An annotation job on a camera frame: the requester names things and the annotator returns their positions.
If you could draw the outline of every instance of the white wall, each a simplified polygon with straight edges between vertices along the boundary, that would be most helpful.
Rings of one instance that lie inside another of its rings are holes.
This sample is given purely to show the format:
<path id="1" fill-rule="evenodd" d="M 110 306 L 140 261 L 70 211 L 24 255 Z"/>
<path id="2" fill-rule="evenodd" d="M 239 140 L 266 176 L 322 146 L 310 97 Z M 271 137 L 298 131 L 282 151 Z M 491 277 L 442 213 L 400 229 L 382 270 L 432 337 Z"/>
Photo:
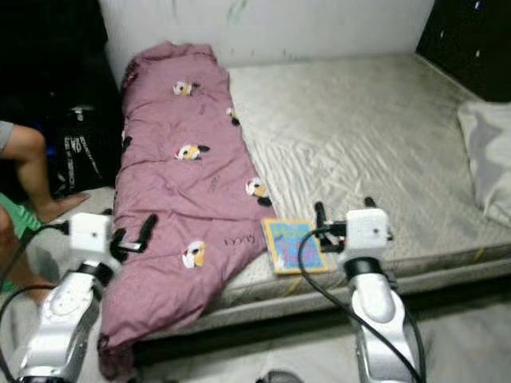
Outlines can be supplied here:
<path id="1" fill-rule="evenodd" d="M 222 65 L 413 52 L 434 0 L 101 0 L 119 81 L 159 42 L 209 43 Z"/>

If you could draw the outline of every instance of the mattress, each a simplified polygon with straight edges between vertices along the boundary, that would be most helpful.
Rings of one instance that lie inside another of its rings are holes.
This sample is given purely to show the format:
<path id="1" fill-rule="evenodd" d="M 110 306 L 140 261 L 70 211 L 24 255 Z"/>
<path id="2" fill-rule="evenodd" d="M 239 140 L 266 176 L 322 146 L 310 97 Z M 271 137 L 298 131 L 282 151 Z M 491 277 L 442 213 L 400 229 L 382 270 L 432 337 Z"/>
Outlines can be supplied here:
<path id="1" fill-rule="evenodd" d="M 277 214 L 314 218 L 322 200 L 342 219 L 371 195 L 390 215 L 384 267 L 401 292 L 511 273 L 511 229 L 487 221 L 473 196 L 457 108 L 471 97 L 415 56 L 229 69 L 244 139 Z M 93 191 L 81 210 L 111 205 Z M 36 239 L 64 270 L 64 240 Z M 345 296 L 338 272 L 315 276 Z M 319 310 L 329 303 L 299 276 L 273 275 L 262 254 L 181 333 Z M 161 331 L 149 338 L 175 332 Z"/>

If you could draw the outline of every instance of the bed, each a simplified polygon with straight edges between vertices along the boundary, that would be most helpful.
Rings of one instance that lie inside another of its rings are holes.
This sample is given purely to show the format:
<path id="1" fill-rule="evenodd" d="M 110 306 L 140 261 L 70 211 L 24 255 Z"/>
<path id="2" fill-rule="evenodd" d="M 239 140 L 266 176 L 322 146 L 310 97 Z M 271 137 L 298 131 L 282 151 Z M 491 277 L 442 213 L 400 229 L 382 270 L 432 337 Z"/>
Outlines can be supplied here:
<path id="1" fill-rule="evenodd" d="M 341 219 L 370 195 L 391 218 L 384 267 L 411 294 L 511 272 L 511 229 L 486 220 L 473 197 L 460 103 L 474 97 L 410 55 L 229 70 L 234 106 L 258 173 L 284 218 L 314 218 L 314 202 Z M 92 191 L 80 210 L 111 206 Z M 65 270 L 65 239 L 35 241 Z M 342 276 L 316 277 L 346 297 Z M 311 312 L 329 303 L 299 277 L 273 275 L 263 253 L 194 323 L 146 339 Z"/>

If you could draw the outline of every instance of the book cover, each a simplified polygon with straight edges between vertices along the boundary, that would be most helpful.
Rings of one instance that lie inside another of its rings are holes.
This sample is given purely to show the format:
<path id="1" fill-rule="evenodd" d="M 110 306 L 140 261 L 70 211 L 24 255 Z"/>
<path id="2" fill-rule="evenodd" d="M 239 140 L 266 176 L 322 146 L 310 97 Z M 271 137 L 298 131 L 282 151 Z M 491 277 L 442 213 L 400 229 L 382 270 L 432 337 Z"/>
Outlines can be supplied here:
<path id="1" fill-rule="evenodd" d="M 268 251 L 276 274 L 299 274 L 298 247 L 302 238 L 314 228 L 312 221 L 297 219 L 264 219 Z M 302 260 L 310 273 L 329 271 L 327 260 L 319 250 L 316 237 L 307 240 Z"/>

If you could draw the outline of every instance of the floor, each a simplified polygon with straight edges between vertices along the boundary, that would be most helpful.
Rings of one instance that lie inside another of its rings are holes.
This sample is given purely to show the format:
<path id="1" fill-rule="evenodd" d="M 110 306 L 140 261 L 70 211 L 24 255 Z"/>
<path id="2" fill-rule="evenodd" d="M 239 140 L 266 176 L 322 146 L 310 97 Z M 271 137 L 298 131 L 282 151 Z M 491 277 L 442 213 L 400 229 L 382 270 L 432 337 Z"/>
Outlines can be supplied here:
<path id="1" fill-rule="evenodd" d="M 502 383 L 511 374 L 511 294 L 421 313 L 429 382 Z M 358 381 L 349 326 L 187 357 L 141 370 L 144 383 L 253 383 L 270 369 L 304 383 Z"/>

